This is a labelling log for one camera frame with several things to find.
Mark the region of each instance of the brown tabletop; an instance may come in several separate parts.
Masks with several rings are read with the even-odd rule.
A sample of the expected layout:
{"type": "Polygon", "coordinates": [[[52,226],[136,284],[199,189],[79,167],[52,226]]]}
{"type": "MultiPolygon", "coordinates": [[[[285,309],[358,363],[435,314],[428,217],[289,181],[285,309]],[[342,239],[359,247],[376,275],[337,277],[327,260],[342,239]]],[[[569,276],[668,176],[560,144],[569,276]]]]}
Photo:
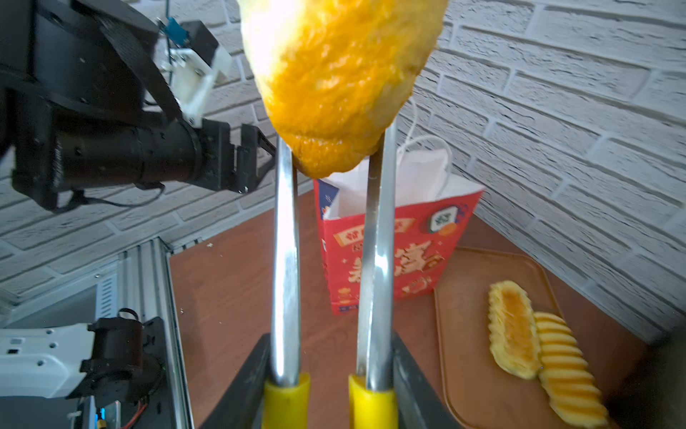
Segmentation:
{"type": "MultiPolygon", "coordinates": [[[[314,193],[301,196],[298,204],[303,261],[302,368],[312,376],[309,427],[347,428],[347,377],[355,370],[357,313],[331,313],[314,193]]],[[[460,245],[522,253],[476,217],[460,245]]],[[[270,329],[273,248],[274,212],[269,211],[171,258],[197,426],[214,409],[260,335],[270,329]]],[[[611,392],[642,355],[645,345],[560,279],[547,275],[599,387],[611,392]]],[[[433,295],[398,301],[394,328],[442,397],[433,295]]]]}

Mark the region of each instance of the red paper bag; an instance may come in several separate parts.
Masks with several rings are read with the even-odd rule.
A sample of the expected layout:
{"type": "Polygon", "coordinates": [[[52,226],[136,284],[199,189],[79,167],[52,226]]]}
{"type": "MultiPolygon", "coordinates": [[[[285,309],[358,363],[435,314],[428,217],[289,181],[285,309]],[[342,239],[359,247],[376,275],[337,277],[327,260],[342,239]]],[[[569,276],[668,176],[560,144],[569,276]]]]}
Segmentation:
{"type": "MultiPolygon", "coordinates": [[[[365,168],[362,165],[361,172],[353,172],[352,175],[357,174],[360,180],[366,180],[365,168]]],[[[339,183],[354,180],[349,175],[346,181],[339,183]]],[[[402,194],[402,189],[399,185],[396,194],[402,194]]],[[[396,299],[426,294],[436,287],[483,189],[481,185],[449,174],[439,198],[433,201],[399,205],[407,198],[397,195],[393,287],[396,299]]],[[[354,310],[359,304],[364,213],[328,218],[330,216],[326,215],[327,212],[331,214],[331,208],[340,211],[341,200],[350,200],[351,197],[341,195],[341,189],[326,179],[315,181],[314,191],[318,201],[317,222],[331,309],[335,314],[354,310]]],[[[365,194],[366,187],[357,195],[357,206],[362,204],[365,194]]]]}

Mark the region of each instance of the brown tray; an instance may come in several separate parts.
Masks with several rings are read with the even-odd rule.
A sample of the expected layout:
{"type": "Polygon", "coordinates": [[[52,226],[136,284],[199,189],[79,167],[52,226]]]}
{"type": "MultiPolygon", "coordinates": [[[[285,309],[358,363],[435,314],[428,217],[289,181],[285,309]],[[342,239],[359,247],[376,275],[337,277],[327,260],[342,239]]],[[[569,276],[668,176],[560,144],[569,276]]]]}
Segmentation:
{"type": "Polygon", "coordinates": [[[570,428],[548,406],[538,380],[497,366],[488,350],[488,289],[517,282],[534,311],[562,316],[545,272],[533,259],[459,248],[435,291],[440,366],[448,409],[467,428],[570,428]]]}

